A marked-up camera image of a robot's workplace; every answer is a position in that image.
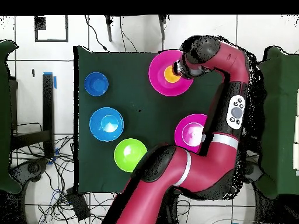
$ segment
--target power strip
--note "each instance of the power strip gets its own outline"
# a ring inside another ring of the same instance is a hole
[[[73,188],[67,189],[67,200],[73,206],[79,221],[84,220],[91,215],[91,211],[85,201],[83,194],[73,193]]]

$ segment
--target button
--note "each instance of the button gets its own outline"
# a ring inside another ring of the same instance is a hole
[[[239,108],[239,107],[234,107],[231,110],[231,114],[235,117],[235,118],[241,118],[243,115],[243,111]]]

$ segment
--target pink bowl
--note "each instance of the pink bowl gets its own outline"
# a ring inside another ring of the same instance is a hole
[[[207,116],[192,114],[183,118],[175,129],[175,144],[196,153],[201,144]]]
[[[193,79],[180,78],[176,83],[169,83],[164,78],[164,70],[179,60],[182,54],[183,52],[179,50],[167,50],[158,54],[152,60],[148,70],[148,77],[153,88],[160,94],[165,96],[177,96],[190,88]]]

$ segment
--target bowl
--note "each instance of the bowl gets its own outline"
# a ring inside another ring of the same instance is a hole
[[[191,114],[183,118],[175,129],[175,144],[196,153],[201,144],[206,119],[204,114]]]
[[[92,96],[101,96],[108,90],[108,79],[100,72],[92,72],[86,78],[84,87]]]
[[[181,59],[183,52],[167,50],[159,53],[151,61],[148,77],[152,87],[164,96],[181,95],[190,88],[193,79],[185,79],[173,74],[173,64]]]
[[[122,140],[114,150],[114,161],[125,172],[133,172],[138,162],[147,152],[145,145],[137,139]]]
[[[111,142],[123,132],[124,120],[117,110],[111,107],[103,107],[92,114],[89,120],[89,128],[96,139]]]

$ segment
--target green cloth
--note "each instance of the green cloth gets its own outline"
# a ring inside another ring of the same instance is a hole
[[[77,49],[79,192],[121,192],[130,173],[115,164],[116,145],[126,138],[140,140],[148,150],[161,142],[174,144],[175,128],[182,118],[194,113],[207,114],[222,76],[208,73],[195,79],[184,94],[166,97],[148,79],[148,68],[156,54]],[[91,96],[84,88],[84,80],[92,72],[101,72],[108,78],[109,88],[103,96]],[[89,130],[91,115],[101,107],[112,107],[124,118],[124,131],[115,141],[98,141]]]
[[[0,190],[14,194],[19,193],[22,188],[8,173],[11,163],[11,98],[6,60],[16,48],[14,42],[0,40]]]
[[[293,169],[293,143],[299,56],[285,55],[278,47],[268,50],[267,60],[259,65],[267,97],[264,103],[265,130],[262,136],[262,163],[266,173],[256,183],[268,198],[279,194],[299,194],[299,176]]]

